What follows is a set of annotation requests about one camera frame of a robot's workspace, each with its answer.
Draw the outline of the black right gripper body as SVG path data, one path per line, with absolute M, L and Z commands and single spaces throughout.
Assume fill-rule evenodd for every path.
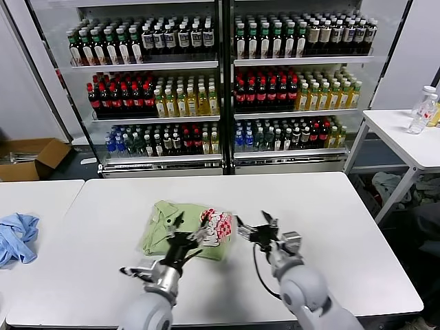
M 250 242 L 257 244 L 264 253 L 272 251 L 272 242 L 278 240 L 278 226 L 265 224 L 253 227 Z

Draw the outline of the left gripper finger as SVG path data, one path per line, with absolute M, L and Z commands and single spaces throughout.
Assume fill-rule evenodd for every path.
M 204 219 L 198 229 L 188 235 L 188 239 L 201 243 L 213 235 L 214 230 L 210 227 L 210 220 Z
M 168 227 L 168 237 L 174 237 L 176 231 L 183 222 L 184 212 L 181 212 L 174 220 L 173 224 Z

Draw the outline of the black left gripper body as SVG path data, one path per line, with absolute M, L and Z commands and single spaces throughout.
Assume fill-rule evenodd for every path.
M 202 252 L 199 242 L 193 233 L 176 232 L 173 237 L 167 238 L 169 249 L 161 264 L 171 267 L 178 272 L 183 271 L 183 266 L 194 256 Z

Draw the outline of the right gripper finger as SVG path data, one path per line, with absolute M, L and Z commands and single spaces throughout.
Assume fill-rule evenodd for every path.
M 254 228 L 250 225 L 244 224 L 238 215 L 236 215 L 235 218 L 238 234 L 243 238 L 250 238 L 251 234 L 254 232 Z
M 266 222 L 271 227 L 276 228 L 278 226 L 278 219 L 277 218 L 273 218 L 273 216 L 270 213 L 268 213 L 268 212 L 266 212 L 264 210 L 262 210 L 261 213 L 262 213 L 264 219 L 266 220 Z

